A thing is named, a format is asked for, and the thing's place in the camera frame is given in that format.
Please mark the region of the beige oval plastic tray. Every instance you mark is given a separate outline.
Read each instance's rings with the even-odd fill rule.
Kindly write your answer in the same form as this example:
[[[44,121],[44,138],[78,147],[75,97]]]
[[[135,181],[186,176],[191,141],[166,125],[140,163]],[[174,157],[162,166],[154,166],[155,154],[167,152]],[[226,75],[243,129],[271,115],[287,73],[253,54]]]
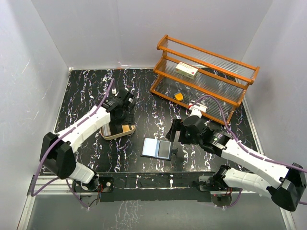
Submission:
[[[133,134],[136,130],[136,125],[114,125],[109,123],[110,125],[110,130],[111,130],[111,135],[109,137],[104,137],[101,134],[101,128],[100,128],[100,134],[105,140],[113,140],[116,138],[120,138],[123,136],[127,136],[130,134]]]

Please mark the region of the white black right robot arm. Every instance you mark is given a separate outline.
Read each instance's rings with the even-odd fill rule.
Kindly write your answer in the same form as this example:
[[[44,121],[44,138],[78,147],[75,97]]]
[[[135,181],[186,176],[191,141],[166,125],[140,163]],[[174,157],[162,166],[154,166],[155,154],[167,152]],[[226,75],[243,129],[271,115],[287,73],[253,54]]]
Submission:
[[[167,140],[173,142],[176,132],[181,144],[200,146],[205,152],[235,162],[247,172],[222,165],[205,182],[199,184],[219,190],[240,188],[270,198],[277,206],[294,212],[307,188],[303,168],[296,163],[281,165],[244,146],[222,129],[214,129],[196,115],[174,119]]]

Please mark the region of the black blue card holder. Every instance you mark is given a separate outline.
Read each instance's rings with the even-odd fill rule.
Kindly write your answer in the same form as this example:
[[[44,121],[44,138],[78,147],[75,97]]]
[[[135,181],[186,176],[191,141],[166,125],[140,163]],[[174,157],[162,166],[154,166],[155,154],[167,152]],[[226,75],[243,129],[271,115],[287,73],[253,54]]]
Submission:
[[[171,159],[171,153],[168,159],[158,157],[160,141],[161,140],[154,139],[154,138],[145,138],[141,156],[169,161]]]

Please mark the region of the stack of credit cards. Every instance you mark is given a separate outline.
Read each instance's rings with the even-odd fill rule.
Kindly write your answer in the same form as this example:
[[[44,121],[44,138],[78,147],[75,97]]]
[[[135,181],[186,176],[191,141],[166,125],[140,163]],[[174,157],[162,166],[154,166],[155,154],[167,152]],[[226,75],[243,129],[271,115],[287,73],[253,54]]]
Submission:
[[[110,125],[109,124],[106,124],[106,125],[102,126],[101,134],[104,137],[109,137],[111,135],[111,130],[110,130]]]

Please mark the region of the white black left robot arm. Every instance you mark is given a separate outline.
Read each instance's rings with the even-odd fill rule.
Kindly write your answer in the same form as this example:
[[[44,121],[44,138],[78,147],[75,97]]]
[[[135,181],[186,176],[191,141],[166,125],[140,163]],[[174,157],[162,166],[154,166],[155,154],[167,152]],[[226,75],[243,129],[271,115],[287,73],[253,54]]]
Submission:
[[[82,183],[88,191],[99,186],[98,174],[75,159],[76,150],[96,131],[105,140],[132,134],[135,129],[134,96],[120,89],[95,105],[86,115],[59,133],[43,138],[40,161],[60,179]]]

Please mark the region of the black credit card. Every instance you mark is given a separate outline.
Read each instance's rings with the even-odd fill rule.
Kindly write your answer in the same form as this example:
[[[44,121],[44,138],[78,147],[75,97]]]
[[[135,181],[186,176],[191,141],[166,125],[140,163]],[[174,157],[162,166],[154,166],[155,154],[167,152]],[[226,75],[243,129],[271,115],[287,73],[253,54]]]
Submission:
[[[169,141],[160,141],[158,157],[168,159],[171,152],[171,142]]]

